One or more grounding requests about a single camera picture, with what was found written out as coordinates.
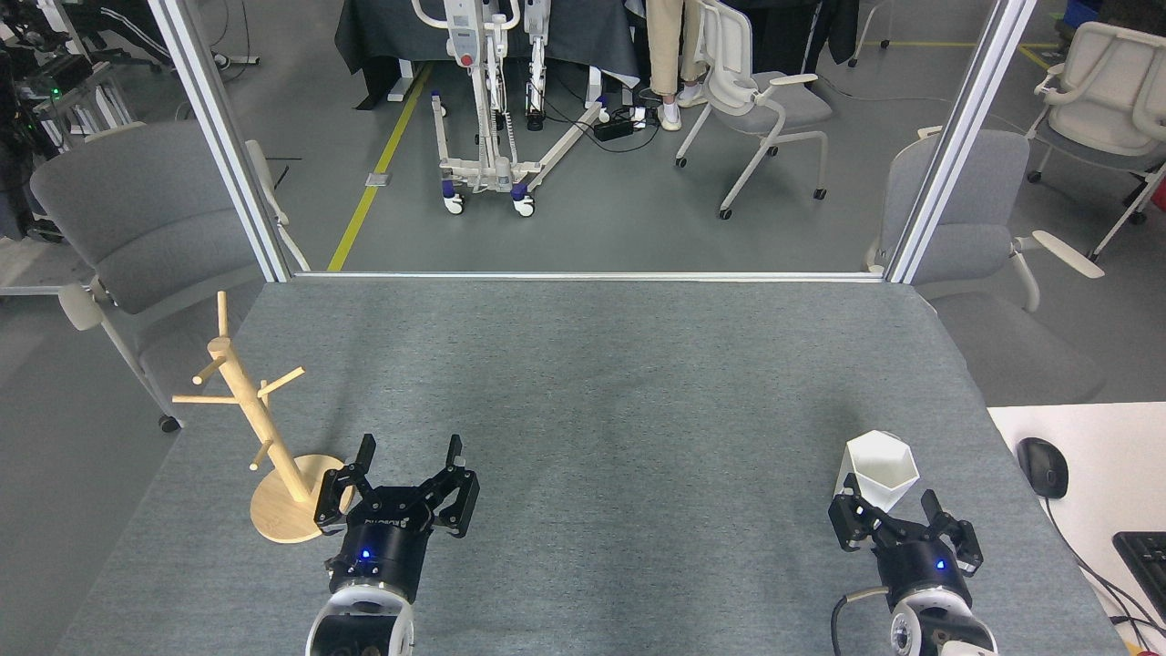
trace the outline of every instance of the person's leg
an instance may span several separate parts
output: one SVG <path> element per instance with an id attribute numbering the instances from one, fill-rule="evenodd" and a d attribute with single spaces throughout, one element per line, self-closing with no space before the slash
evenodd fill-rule
<path id="1" fill-rule="evenodd" d="M 652 91 L 666 103 L 676 94 L 680 61 L 680 24 L 684 0 L 647 0 L 648 57 L 652 61 Z"/>
<path id="2" fill-rule="evenodd" d="M 701 37 L 700 0 L 684 0 L 684 43 L 680 59 L 680 79 L 684 83 L 676 94 L 676 104 L 691 107 L 705 101 L 697 82 L 708 70 L 708 64 L 696 61 L 696 43 Z"/>

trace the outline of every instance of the blue bin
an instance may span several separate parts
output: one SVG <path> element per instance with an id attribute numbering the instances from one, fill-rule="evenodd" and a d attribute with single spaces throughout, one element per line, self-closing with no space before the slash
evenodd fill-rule
<path id="1" fill-rule="evenodd" d="M 1069 0 L 1065 7 L 1065 24 L 1076 29 L 1081 23 L 1097 20 L 1097 10 L 1102 0 Z"/>

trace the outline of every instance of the beige pants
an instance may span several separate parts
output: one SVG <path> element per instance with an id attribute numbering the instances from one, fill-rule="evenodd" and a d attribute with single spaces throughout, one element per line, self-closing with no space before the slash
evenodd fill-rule
<path id="1" fill-rule="evenodd" d="M 676 92 L 676 64 L 684 82 L 696 82 L 707 65 L 693 61 L 701 33 L 697 0 L 647 0 L 648 47 L 652 59 L 652 91 L 661 96 Z M 680 26 L 684 26 L 684 57 L 681 61 Z"/>

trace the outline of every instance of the white chair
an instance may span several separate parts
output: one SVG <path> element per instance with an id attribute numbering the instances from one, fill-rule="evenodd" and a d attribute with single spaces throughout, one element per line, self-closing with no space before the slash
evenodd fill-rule
<path id="1" fill-rule="evenodd" d="M 847 65 L 855 68 L 858 65 L 858 55 L 863 52 L 863 43 L 866 42 L 866 33 L 870 31 L 871 20 L 874 19 L 874 13 L 883 8 L 884 5 L 890 5 L 890 15 L 886 19 L 886 38 L 879 42 L 878 47 L 886 50 L 891 47 L 891 29 L 894 27 L 894 0 L 883 0 L 871 7 L 869 14 L 866 14 L 866 22 L 863 23 L 862 35 L 858 37 L 858 43 L 855 45 L 855 54 L 850 56 L 850 61 Z"/>
<path id="2" fill-rule="evenodd" d="M 1065 63 L 1048 69 L 1033 91 L 1045 107 L 1025 135 L 1049 146 L 1028 172 L 1039 182 L 1053 148 L 1143 178 L 1143 188 L 1093 248 L 1097 259 L 1126 220 L 1143 210 L 1166 174 L 1166 38 L 1098 22 L 1077 28 Z"/>
<path id="3" fill-rule="evenodd" d="M 883 233 L 868 253 L 868 269 L 881 270 L 894 251 L 937 143 L 936 135 L 920 139 L 891 162 Z M 1089 358 L 1032 316 L 1040 305 L 1040 288 L 1024 253 L 1045 248 L 1088 277 L 1104 273 L 1047 232 L 1012 237 L 1007 223 L 1027 163 L 1024 136 L 981 131 L 913 283 L 985 277 L 1011 262 L 1027 291 L 1023 309 L 984 291 L 932 297 L 932 306 L 989 407 L 1084 403 L 1104 378 Z"/>
<path id="4" fill-rule="evenodd" d="M 761 157 L 778 153 L 778 144 L 805 139 L 817 139 L 821 143 L 817 167 L 817 188 L 814 197 L 826 197 L 827 137 L 821 131 L 796 132 L 808 125 L 821 122 L 833 111 L 824 100 L 809 92 L 803 85 L 817 79 L 816 75 L 786 76 L 781 72 L 752 73 L 752 29 L 745 14 L 716 0 L 701 0 L 701 34 L 696 45 L 698 61 L 709 64 L 704 78 L 704 96 L 708 106 L 701 112 L 693 129 L 676 151 L 676 165 L 688 163 L 684 153 L 693 143 L 710 113 L 722 122 L 743 134 L 760 139 L 760 147 L 737 178 L 736 184 L 721 203 L 717 216 L 723 219 L 732 214 L 729 205 L 740 192 L 749 176 L 753 174 Z"/>

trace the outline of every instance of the metal frame pole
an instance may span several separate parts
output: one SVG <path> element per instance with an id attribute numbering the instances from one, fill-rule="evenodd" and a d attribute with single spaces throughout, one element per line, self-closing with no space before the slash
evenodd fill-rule
<path id="1" fill-rule="evenodd" d="M 911 209 L 907 227 L 886 267 L 887 281 L 911 283 L 914 278 L 1035 5 L 1037 0 L 997 0 L 992 8 L 951 115 L 940 135 L 930 169 Z"/>
<path id="2" fill-rule="evenodd" d="M 286 282 L 290 271 L 268 221 L 258 176 L 239 137 L 218 68 L 201 33 L 198 9 L 187 0 L 149 0 L 149 7 L 239 213 L 243 230 L 255 252 L 259 268 L 268 282 Z"/>

